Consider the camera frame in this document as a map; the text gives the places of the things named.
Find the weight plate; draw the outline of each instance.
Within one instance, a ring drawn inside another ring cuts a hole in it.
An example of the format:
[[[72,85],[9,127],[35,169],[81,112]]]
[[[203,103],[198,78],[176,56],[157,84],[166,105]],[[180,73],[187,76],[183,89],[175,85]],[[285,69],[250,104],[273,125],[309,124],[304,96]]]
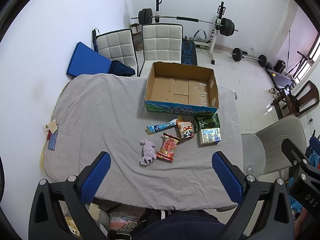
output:
[[[140,25],[146,24],[146,20],[144,18],[145,14],[146,14],[146,9],[142,9],[141,11],[139,11],[138,20]]]
[[[232,32],[232,24],[233,22],[230,20],[230,19],[227,19],[229,21],[229,30],[228,30],[228,33],[227,33],[227,37],[229,37],[231,35],[231,32]]]
[[[267,66],[268,59],[267,59],[267,57],[265,55],[260,55],[258,59],[259,59],[259,65],[261,67],[266,67]]]
[[[232,58],[235,62],[238,62],[242,59],[242,50],[239,48],[234,48],[232,51]]]
[[[235,24],[232,22],[232,31],[230,36],[232,36],[235,33]]]
[[[229,22],[229,19],[226,19],[226,18],[222,18],[221,19],[221,25],[220,26],[220,34],[223,35],[223,36],[226,36],[228,34],[228,31],[229,31],[229,27],[230,27],[230,22]]]
[[[145,18],[146,24],[152,23],[152,9],[151,8],[146,9],[146,15],[144,18]]]
[[[267,63],[266,68],[272,70],[272,65],[270,62]]]

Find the smartphone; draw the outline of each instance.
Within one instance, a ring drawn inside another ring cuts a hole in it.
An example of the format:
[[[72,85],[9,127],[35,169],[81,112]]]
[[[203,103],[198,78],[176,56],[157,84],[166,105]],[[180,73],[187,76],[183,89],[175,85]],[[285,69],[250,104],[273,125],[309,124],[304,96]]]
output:
[[[58,129],[50,135],[49,143],[48,143],[48,149],[54,151],[54,147],[56,146],[56,140],[57,140],[57,134]]]

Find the white chair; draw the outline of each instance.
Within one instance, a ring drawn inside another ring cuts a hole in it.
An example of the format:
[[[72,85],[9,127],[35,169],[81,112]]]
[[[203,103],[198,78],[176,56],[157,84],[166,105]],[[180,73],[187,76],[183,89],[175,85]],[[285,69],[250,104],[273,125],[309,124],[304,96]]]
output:
[[[242,134],[244,174],[252,173],[256,178],[291,166],[281,151],[281,143],[289,138],[301,152],[307,148],[306,137],[300,120],[289,115],[278,122],[256,132]]]
[[[131,29],[123,29],[97,36],[98,53],[111,60],[118,60],[133,68],[138,76],[137,55],[133,46]]]
[[[180,24],[145,24],[142,26],[144,62],[141,77],[148,77],[155,61],[181,63],[183,27]]]

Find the barbell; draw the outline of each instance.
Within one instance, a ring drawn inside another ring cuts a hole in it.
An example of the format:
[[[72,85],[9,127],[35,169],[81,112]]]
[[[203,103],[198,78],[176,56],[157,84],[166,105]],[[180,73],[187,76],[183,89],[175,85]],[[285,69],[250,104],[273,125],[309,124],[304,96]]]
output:
[[[243,55],[243,54],[248,55],[247,52],[242,51],[242,50],[239,49],[239,48],[234,48],[233,51],[232,51],[232,53],[231,53],[232,58],[233,58],[233,60],[234,60],[235,62],[238,62],[238,61],[240,61],[241,59],[243,59],[244,57],[247,57],[247,58],[252,58],[252,59],[258,60],[259,65],[260,65],[261,67],[263,67],[263,68],[266,67],[267,64],[268,64],[268,59],[267,59],[267,57],[266,57],[265,55],[260,55],[259,58],[255,58],[255,57],[245,56],[245,55]]]
[[[151,24],[153,21],[153,18],[171,18],[171,19],[176,19],[176,20],[191,21],[191,22],[204,22],[204,23],[217,25],[220,27],[219,28],[220,34],[223,36],[227,36],[227,37],[233,35],[234,32],[238,32],[238,30],[235,29],[235,24],[230,19],[227,19],[227,18],[222,18],[221,24],[218,24],[218,23],[212,23],[212,22],[208,22],[208,21],[199,20],[196,18],[189,18],[189,17],[153,16],[151,8],[142,9],[141,11],[139,11],[138,17],[133,17],[131,19],[132,20],[138,19],[139,24],[144,25],[144,24]]]

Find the gray bed sheet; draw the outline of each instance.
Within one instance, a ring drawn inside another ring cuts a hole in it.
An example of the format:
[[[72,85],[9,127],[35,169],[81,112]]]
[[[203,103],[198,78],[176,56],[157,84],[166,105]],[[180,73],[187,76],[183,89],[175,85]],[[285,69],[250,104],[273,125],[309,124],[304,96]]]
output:
[[[160,210],[220,208],[233,203],[212,169],[211,158],[222,151],[230,162],[243,168],[239,118],[234,92],[219,87],[221,142],[200,145],[199,135],[182,139],[174,161],[157,158],[143,166],[143,139],[159,151],[163,132],[146,133],[147,125],[168,122],[176,114],[148,112],[144,105],[146,79],[112,74],[81,75],[60,95],[52,120],[59,126],[55,150],[45,147],[44,169],[54,182],[65,181],[98,156],[111,155],[111,168],[96,197],[128,205]],[[192,116],[183,116],[193,121]],[[179,135],[175,127],[166,130]]]

